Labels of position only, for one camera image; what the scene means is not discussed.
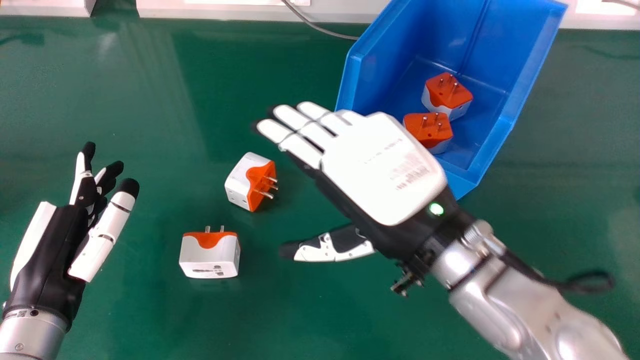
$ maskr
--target orange and white plug adapter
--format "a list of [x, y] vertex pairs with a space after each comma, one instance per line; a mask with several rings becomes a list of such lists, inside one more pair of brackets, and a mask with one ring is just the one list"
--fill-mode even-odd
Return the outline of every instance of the orange and white plug adapter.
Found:
[[404, 127], [431, 154], [441, 154], [447, 150], [453, 130], [445, 113], [414, 113], [404, 116]]
[[443, 72], [427, 80], [422, 104], [432, 113], [445, 113], [449, 121], [467, 113], [474, 96], [450, 73]]
[[273, 199], [269, 191], [278, 190], [277, 182], [276, 164], [247, 152], [227, 177], [225, 190], [231, 203], [254, 212], [265, 197]]
[[211, 233], [210, 227], [204, 233], [182, 235], [180, 267], [184, 275], [196, 279], [225, 279], [238, 275], [240, 265], [240, 243], [238, 235], [221, 227]]

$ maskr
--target robotic hand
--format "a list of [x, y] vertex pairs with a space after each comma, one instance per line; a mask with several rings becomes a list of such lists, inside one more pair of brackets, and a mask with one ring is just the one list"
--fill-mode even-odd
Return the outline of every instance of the robotic hand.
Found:
[[41, 202], [13, 261], [11, 295], [3, 306], [0, 359], [54, 359], [78, 312], [86, 283], [116, 243], [140, 186], [124, 179], [111, 201], [124, 164], [116, 161], [94, 177], [95, 144], [78, 154], [69, 205]]
[[458, 206], [440, 164], [396, 119], [311, 102], [277, 106], [273, 115], [258, 132], [353, 222], [285, 243], [283, 257], [343, 261], [377, 250], [403, 269], [392, 291], [406, 296], [433, 274], [460, 315], [511, 359], [628, 359], [602, 322], [561, 295], [606, 290], [611, 277], [595, 271], [557, 282], [527, 266]]

